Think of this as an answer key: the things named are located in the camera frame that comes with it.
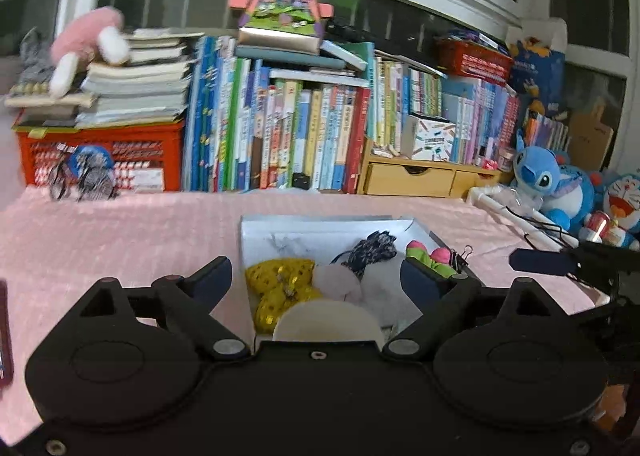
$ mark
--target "screw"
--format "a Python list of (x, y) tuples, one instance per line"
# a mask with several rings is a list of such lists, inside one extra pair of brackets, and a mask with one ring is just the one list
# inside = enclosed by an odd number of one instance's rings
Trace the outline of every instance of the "screw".
[(44, 448), (51, 456), (64, 456), (66, 454), (66, 445), (60, 440), (49, 440)]
[(386, 347), (396, 355), (413, 355), (420, 350), (420, 344), (411, 339), (396, 339), (391, 341)]
[(213, 350), (220, 355), (237, 355), (244, 350), (244, 343), (237, 339), (221, 339), (213, 344)]
[(575, 441), (571, 448), (569, 449), (569, 454), (571, 456), (587, 456), (591, 451), (591, 446), (586, 440), (578, 440)]

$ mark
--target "bed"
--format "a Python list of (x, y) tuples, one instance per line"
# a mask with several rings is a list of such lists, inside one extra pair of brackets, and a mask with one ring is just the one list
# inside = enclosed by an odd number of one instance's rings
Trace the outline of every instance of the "bed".
[[(28, 357), (65, 311), (99, 278), (148, 286), (166, 274), (190, 275), (215, 256), (234, 265), (234, 283), (213, 311), (250, 342), (247, 290), (239, 268), (239, 219), (244, 214), (412, 216), (452, 248), (472, 245), (471, 269), (488, 286), (509, 286), (522, 275), (508, 255), (526, 247), (499, 217), (461, 200), (359, 195), (250, 194), (132, 195), (114, 201), (51, 202), (28, 188), (0, 213), (0, 277), (9, 288), (15, 379), (0, 398), (0, 437), (15, 443), (39, 416), (24, 383)], [(568, 279), (536, 276), (568, 313), (593, 307), (594, 296)]]

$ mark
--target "yellow sequined cloth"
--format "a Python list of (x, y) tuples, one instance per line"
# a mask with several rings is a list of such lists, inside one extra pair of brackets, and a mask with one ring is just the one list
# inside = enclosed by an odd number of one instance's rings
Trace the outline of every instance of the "yellow sequined cloth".
[(273, 333), (282, 314), (299, 302), (322, 297), (311, 286), (315, 262), (311, 259), (271, 259), (250, 266), (244, 273), (249, 288), (260, 297), (255, 327)]

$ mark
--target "red basket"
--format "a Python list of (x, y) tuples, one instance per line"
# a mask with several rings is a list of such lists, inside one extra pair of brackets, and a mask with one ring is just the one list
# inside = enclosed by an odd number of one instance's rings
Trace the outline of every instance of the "red basket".
[(475, 77), (504, 86), (509, 81), (513, 59), (475, 42), (441, 39), (438, 62), (452, 75)]
[(81, 129), (75, 132), (47, 131), (41, 138), (33, 136), (37, 131), (17, 130), (24, 181), (29, 185), (46, 185), (51, 167), (60, 159), (55, 145), (63, 142), (68, 146), (93, 144), (108, 150), (115, 162), (119, 189), (134, 189), (131, 184), (132, 173), (139, 176), (142, 170), (146, 170), (146, 177), (151, 180), (156, 180), (162, 174), (163, 182), (155, 185), (158, 190), (179, 191), (183, 125), (183, 121), (180, 121), (154, 126)]

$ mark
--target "cardboard box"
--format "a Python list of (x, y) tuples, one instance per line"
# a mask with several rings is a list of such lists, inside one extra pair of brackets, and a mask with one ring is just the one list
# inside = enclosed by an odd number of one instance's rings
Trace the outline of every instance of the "cardboard box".
[(455, 136), (456, 125), (448, 120), (407, 115), (400, 152), (412, 160), (448, 162)]
[[(529, 38), (539, 42), (533, 44)], [(564, 80), (566, 23), (562, 19), (525, 19), (510, 26), (507, 46), (514, 59), (509, 86), (527, 95), (527, 106), (542, 115), (558, 112)]]

